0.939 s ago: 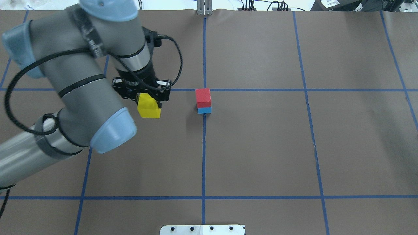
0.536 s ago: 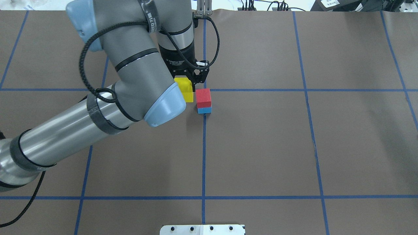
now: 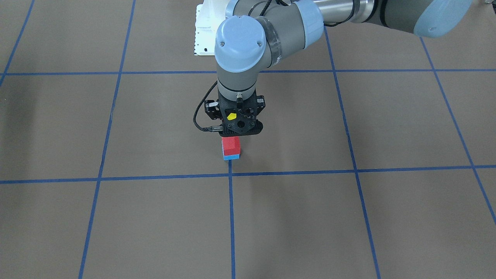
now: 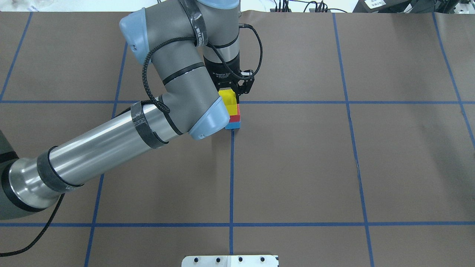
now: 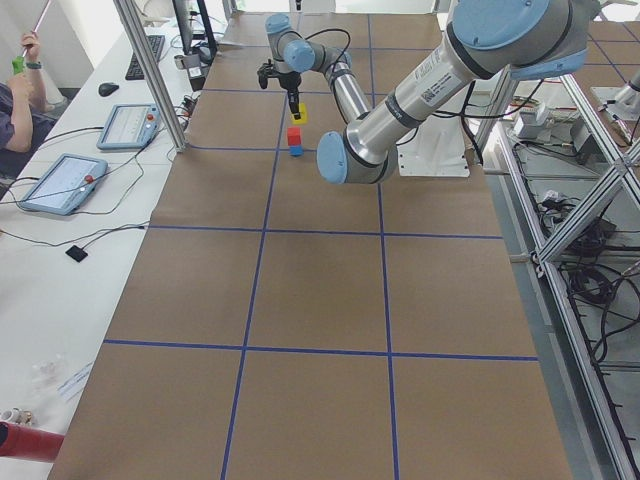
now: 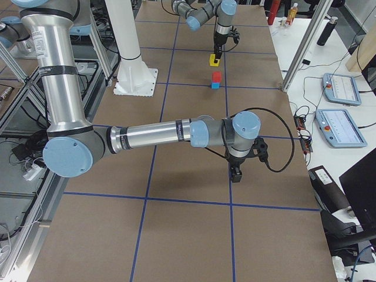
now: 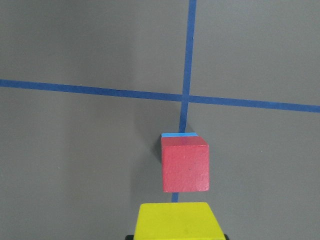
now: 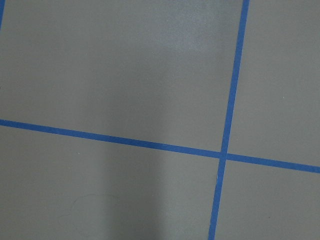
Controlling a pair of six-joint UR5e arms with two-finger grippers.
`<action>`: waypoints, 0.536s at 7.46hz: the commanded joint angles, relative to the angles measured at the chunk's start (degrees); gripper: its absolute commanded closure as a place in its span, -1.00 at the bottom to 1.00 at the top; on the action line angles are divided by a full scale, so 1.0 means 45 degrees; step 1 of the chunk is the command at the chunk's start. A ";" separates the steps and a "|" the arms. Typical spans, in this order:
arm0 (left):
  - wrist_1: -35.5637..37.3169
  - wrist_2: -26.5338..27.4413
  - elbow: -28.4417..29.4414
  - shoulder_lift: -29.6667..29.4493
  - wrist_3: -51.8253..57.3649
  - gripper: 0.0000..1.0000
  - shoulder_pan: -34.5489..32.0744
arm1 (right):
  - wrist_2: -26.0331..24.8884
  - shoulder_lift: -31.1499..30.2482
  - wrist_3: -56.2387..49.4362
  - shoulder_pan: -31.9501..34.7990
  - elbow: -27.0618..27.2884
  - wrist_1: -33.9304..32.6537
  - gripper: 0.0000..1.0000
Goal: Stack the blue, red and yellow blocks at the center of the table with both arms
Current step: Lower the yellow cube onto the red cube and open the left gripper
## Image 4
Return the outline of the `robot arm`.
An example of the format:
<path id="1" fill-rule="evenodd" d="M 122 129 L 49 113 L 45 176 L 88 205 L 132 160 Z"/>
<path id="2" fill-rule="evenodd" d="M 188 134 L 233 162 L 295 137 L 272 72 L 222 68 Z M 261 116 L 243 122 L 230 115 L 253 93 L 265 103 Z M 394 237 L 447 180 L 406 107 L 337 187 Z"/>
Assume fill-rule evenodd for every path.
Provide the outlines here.
<path id="1" fill-rule="evenodd" d="M 148 99 L 36 158 L 19 158 L 1 135 L 1 219 L 41 212 L 180 135 L 200 140 L 223 129 L 230 116 L 218 84 L 239 88 L 254 77 L 239 69 L 239 13 L 239 0 L 167 0 L 122 18 Z"/>

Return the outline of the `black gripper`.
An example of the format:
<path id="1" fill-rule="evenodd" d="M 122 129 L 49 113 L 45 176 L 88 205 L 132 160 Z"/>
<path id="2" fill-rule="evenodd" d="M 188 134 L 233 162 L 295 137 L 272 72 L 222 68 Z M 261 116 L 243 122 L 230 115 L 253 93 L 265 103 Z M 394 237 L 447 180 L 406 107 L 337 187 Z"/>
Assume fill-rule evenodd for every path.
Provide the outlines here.
<path id="1" fill-rule="evenodd" d="M 236 56 L 234 59 L 227 62 L 227 65 L 231 71 L 238 74 L 240 72 L 240 56 Z M 205 59 L 205 67 L 217 90 L 230 88 L 235 90 L 238 98 L 244 94 L 248 94 L 255 81 L 255 72 L 253 70 L 240 72 L 238 74 L 240 79 L 237 79 L 232 76 L 230 71 L 222 62 L 216 63 Z"/>

